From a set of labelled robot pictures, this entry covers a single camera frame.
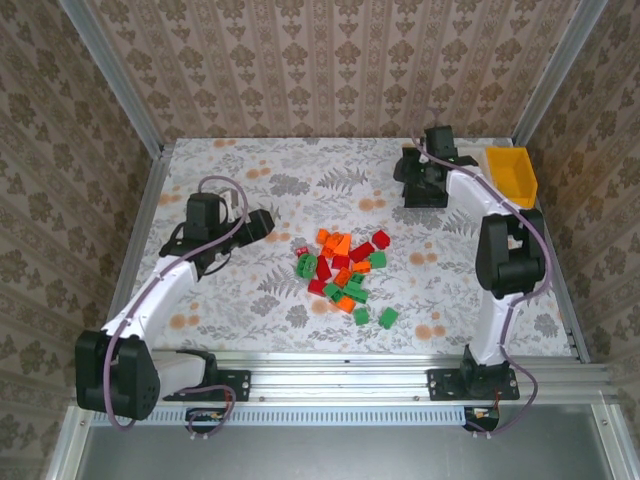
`floral tablecloth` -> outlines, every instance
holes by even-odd
[[[508,140],[459,140],[461,154],[479,156]],[[481,289],[474,262],[479,223],[454,199],[447,209],[407,210],[392,178],[402,139],[182,139],[176,143],[136,288],[160,247],[184,220],[186,201],[205,175],[227,175],[247,192],[250,209],[271,212],[266,239],[233,251],[177,305],[156,348],[267,352],[461,353],[475,330]],[[207,185],[218,191],[226,185]],[[351,232],[352,245],[379,229],[391,236],[388,264],[365,279],[374,321],[353,316],[307,292],[294,273],[298,247],[319,249],[319,228]],[[377,319],[400,315],[390,330]],[[570,355],[555,295],[523,307],[509,350],[520,355]]]

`patterned wallpaper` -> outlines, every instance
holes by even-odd
[[[610,0],[528,145],[595,361],[640,446],[640,2]]]
[[[90,0],[165,142],[510,136],[578,0]]]
[[[0,2],[0,478],[39,478],[150,159],[55,1]]]

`yellow bin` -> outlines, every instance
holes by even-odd
[[[527,149],[523,147],[487,147],[487,163],[495,187],[524,208],[533,208],[538,181],[533,173]]]

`orange block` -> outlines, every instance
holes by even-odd
[[[329,232],[324,228],[321,228],[318,231],[318,236],[316,237],[316,243],[319,243],[320,245],[324,245],[328,238],[329,238]]]
[[[351,278],[352,273],[353,272],[351,272],[351,270],[349,270],[348,268],[341,268],[338,272],[338,275],[336,275],[336,278],[333,280],[333,283],[338,285],[340,288],[344,288],[347,283],[349,283],[349,279]]]
[[[342,237],[340,244],[333,249],[334,255],[349,255],[349,249],[351,248],[351,234],[347,233]]]
[[[353,271],[356,273],[369,273],[371,271],[371,262],[358,262],[353,265]]]
[[[346,295],[342,297],[338,303],[336,303],[336,307],[338,307],[340,310],[344,310],[347,313],[353,312],[353,308],[355,306],[356,302],[354,302],[352,298],[349,298]]]
[[[342,241],[342,235],[340,233],[332,233],[327,241],[324,242],[324,246],[330,248],[331,250],[335,250],[340,242]]]
[[[322,247],[322,251],[320,252],[320,255],[322,255],[324,258],[332,258],[333,250],[331,250],[330,248],[327,248],[327,246],[325,245],[324,247]]]

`gray floor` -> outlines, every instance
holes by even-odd
[[[534,407],[512,431],[461,427],[228,427],[209,440],[180,427],[90,433],[78,478],[429,480],[612,478],[588,406]]]

